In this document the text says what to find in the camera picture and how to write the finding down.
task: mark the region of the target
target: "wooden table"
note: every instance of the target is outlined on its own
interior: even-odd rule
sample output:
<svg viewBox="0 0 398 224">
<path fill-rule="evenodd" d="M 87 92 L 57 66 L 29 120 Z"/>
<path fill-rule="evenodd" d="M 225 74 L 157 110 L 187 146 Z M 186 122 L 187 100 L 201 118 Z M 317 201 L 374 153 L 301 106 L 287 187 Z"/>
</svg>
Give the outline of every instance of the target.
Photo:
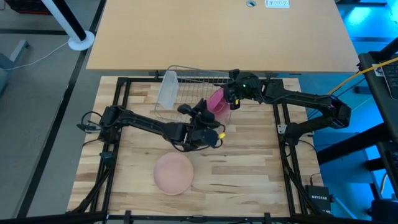
<svg viewBox="0 0 398 224">
<path fill-rule="evenodd" d="M 112 104 L 117 79 L 101 79 L 94 111 L 102 113 Z M 285 78 L 284 85 L 288 90 L 300 91 L 296 78 Z M 127 108 L 156 119 L 154 106 L 159 88 L 160 83 L 132 83 Z M 304 108 L 289 105 L 289 111 L 293 122 L 306 120 Z M 95 134 L 88 134 L 86 141 L 95 138 Z M 302 139 L 312 143 L 312 138 Z M 97 141 L 83 148 L 69 210 L 75 208 L 94 185 L 102 145 Z M 243 100 L 241 108 L 232 112 L 221 148 L 185 154 L 194 167 L 192 186 L 181 195 L 168 196 L 155 186 L 152 171 L 161 156 L 175 151 L 160 136 L 137 128 L 123 128 L 109 212 L 122 215 L 125 210 L 131 210 L 134 215 L 228 217 L 263 217 L 264 212 L 269 212 L 272 217 L 289 217 L 271 105 Z M 320 172 L 316 153 L 301 142 L 297 146 L 297 157 L 303 184 L 309 184 L 310 176 Z M 314 175 L 313 180 L 316 185 L 322 185 L 320 175 Z M 299 212 L 295 187 L 293 190 Z"/>
<path fill-rule="evenodd" d="M 334 0 L 112 0 L 87 69 L 354 73 L 358 56 Z"/>
</svg>

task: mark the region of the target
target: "floor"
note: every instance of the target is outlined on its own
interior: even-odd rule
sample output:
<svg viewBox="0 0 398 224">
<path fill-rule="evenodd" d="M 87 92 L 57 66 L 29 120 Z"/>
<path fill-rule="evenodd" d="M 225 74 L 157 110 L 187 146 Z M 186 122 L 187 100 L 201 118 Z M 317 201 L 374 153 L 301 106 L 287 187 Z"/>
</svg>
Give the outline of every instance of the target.
<svg viewBox="0 0 398 224">
<path fill-rule="evenodd" d="M 67 0 L 85 29 L 91 26 L 99 2 L 100 0 Z M 339 6 L 339 10 L 358 53 L 381 49 L 398 36 L 398 13 L 392 13 L 398 12 L 398 1 L 389 1 L 387 7 L 344 5 Z M 0 52 L 9 55 L 21 39 L 26 39 L 30 43 L 30 48 L 21 57 L 19 65 L 31 63 L 67 41 L 65 35 L 8 34 L 7 29 L 61 30 L 62 28 L 52 16 L 18 14 L 8 7 L 0 11 Z M 58 214 L 65 211 L 85 137 L 75 125 L 81 115 L 92 108 L 101 76 L 148 75 L 139 72 L 87 71 L 85 66 L 89 55 L 90 51 L 81 65 L 82 69 L 74 76 L 77 77 L 76 85 L 30 207 L 29 216 Z M 82 57 L 79 52 L 74 52 L 65 46 L 35 65 L 15 70 L 0 96 L 0 179 L 2 180 L 0 219 L 14 217 L 21 205 L 21 195 L 27 190 L 27 184 L 32 178 L 34 167 L 44 148 L 79 57 Z M 300 79 L 303 91 L 324 94 L 325 90 L 332 89 L 348 75 L 297 77 Z M 315 144 L 319 146 L 317 150 L 322 149 L 322 144 L 333 143 L 330 140 L 338 139 L 337 136 L 343 138 L 381 122 L 372 98 L 354 95 L 349 91 L 341 96 L 341 99 L 354 109 L 351 125 L 341 131 L 325 129 L 317 132 L 315 136 Z M 364 111 L 372 112 L 371 119 L 369 116 L 365 117 Z M 368 149 L 366 152 L 359 157 L 377 157 L 375 153 L 377 150 Z M 357 170 L 350 161 L 345 159 L 345 161 L 336 161 L 333 165 L 322 166 L 322 176 L 331 194 L 342 200 L 358 218 L 368 219 L 363 210 L 369 207 L 372 200 L 371 193 L 366 187 L 368 184 L 365 184 L 371 176 L 363 170 Z M 331 167 L 347 170 L 349 166 L 352 169 L 346 175 L 339 177 L 333 175 L 335 170 Z M 350 175 L 354 171 L 360 172 L 361 178 Z M 378 182 L 381 181 L 383 172 L 381 170 L 374 174 Z M 342 179 L 345 180 L 344 184 L 338 184 Z M 350 198 L 358 195 L 354 192 L 362 194 L 350 201 Z M 387 183 L 384 196 L 390 197 L 391 192 L 391 185 Z M 338 217 L 347 217 L 335 203 L 333 213 Z"/>
</svg>

